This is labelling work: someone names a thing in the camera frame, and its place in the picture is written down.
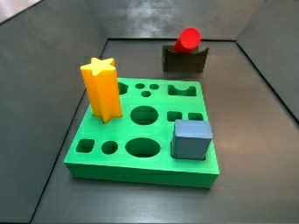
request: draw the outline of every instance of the blue block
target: blue block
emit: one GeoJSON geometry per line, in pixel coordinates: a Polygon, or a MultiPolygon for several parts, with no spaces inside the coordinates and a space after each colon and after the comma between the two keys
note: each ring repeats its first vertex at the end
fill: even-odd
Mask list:
{"type": "Polygon", "coordinates": [[[175,120],[172,136],[172,157],[203,160],[211,145],[209,122],[175,120]]]}

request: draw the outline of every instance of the gray floor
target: gray floor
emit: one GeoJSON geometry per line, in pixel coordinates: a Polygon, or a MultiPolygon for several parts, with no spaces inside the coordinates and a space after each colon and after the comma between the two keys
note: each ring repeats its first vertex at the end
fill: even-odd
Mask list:
{"type": "Polygon", "coordinates": [[[63,163],[88,106],[63,146],[33,223],[299,222],[299,128],[232,42],[204,42],[203,74],[165,74],[167,41],[108,41],[121,77],[199,81],[221,174],[209,190],[75,179],[63,163]]]}

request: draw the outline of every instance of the toy block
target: toy block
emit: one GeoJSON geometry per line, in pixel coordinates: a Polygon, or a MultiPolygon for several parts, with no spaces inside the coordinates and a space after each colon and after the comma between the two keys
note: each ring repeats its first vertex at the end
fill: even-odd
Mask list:
{"type": "Polygon", "coordinates": [[[200,83],[117,82],[123,117],[104,124],[88,107],[64,159],[72,177],[211,188],[220,174],[212,141],[203,161],[171,155],[173,121],[208,121],[200,83]]]}
{"type": "Polygon", "coordinates": [[[181,31],[172,49],[177,53],[189,53],[199,46],[200,42],[200,32],[193,27],[189,27],[181,31]]]}
{"type": "Polygon", "coordinates": [[[175,120],[172,135],[172,157],[204,160],[211,145],[209,122],[175,120]]]}
{"type": "Polygon", "coordinates": [[[92,58],[80,71],[93,116],[100,116],[103,123],[108,123],[112,117],[121,117],[115,60],[92,58]]]}
{"type": "Polygon", "coordinates": [[[199,51],[199,47],[189,53],[173,51],[171,45],[163,46],[163,70],[165,72],[201,73],[209,48],[199,51]]]}

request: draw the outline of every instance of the black holder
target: black holder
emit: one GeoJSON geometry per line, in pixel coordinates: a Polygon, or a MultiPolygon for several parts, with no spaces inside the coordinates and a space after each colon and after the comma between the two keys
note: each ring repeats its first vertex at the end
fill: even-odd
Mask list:
{"type": "Polygon", "coordinates": [[[209,48],[199,51],[196,47],[189,53],[173,51],[172,45],[163,46],[163,70],[165,72],[201,73],[209,48]]]}

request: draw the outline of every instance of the hole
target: hole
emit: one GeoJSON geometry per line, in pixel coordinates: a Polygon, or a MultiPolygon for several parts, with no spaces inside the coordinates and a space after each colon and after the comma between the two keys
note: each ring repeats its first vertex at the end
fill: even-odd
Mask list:
{"type": "Polygon", "coordinates": [[[189,113],[188,118],[193,121],[203,121],[203,115],[200,113],[189,113]]]}
{"type": "Polygon", "coordinates": [[[132,139],[125,144],[125,151],[137,158],[149,158],[160,151],[160,144],[144,137],[132,139]]]}
{"type": "Polygon", "coordinates": [[[151,85],[149,85],[149,88],[151,88],[151,89],[157,89],[159,86],[157,86],[156,84],[151,84],[151,85]]]}
{"type": "Polygon", "coordinates": [[[167,120],[168,122],[173,122],[177,119],[183,119],[183,113],[181,112],[175,112],[175,111],[169,111],[167,112],[167,120]]]}
{"type": "Polygon", "coordinates": [[[123,82],[117,83],[119,94],[124,95],[127,93],[128,85],[123,82]]]}
{"type": "Polygon", "coordinates": [[[157,119],[157,112],[152,107],[140,106],[131,112],[131,119],[136,124],[148,125],[157,119]]]}
{"type": "Polygon", "coordinates": [[[148,97],[148,96],[151,96],[151,92],[149,92],[149,91],[144,91],[144,92],[141,93],[141,96],[143,96],[143,97],[148,97]]]}
{"type": "Polygon", "coordinates": [[[117,151],[117,143],[113,141],[104,142],[101,145],[101,151],[108,155],[113,154],[117,151]]]}
{"type": "Polygon", "coordinates": [[[145,84],[143,84],[143,83],[137,83],[137,84],[135,84],[135,87],[136,87],[136,88],[144,88],[144,87],[145,87],[145,84]]]}
{"type": "Polygon", "coordinates": [[[196,88],[188,87],[185,90],[179,90],[173,85],[168,85],[168,95],[196,96],[196,88]]]}
{"type": "Polygon", "coordinates": [[[93,145],[95,145],[93,139],[80,139],[76,151],[89,153],[92,151],[93,145]]]}

